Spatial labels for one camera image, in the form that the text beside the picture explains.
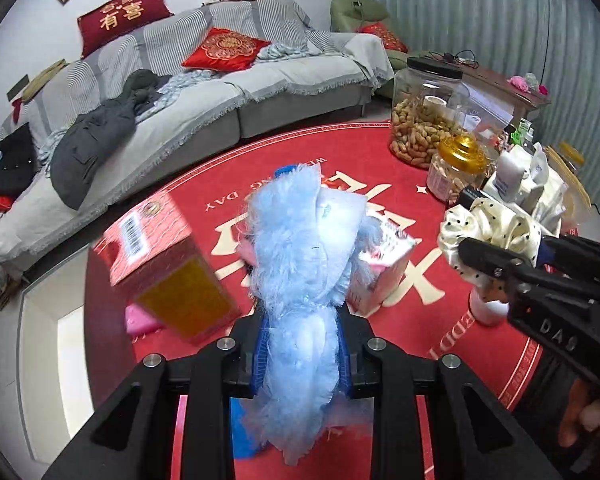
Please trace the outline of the person's right hand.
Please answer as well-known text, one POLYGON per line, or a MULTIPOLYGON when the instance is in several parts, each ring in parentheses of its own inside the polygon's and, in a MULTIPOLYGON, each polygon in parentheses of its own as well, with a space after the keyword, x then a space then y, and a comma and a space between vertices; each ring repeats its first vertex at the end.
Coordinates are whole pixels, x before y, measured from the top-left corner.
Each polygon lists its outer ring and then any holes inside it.
POLYGON ((600 396, 587 382, 576 378, 569 392, 558 431, 558 442, 562 448, 574 445, 582 434, 595 432, 600 437, 600 396))

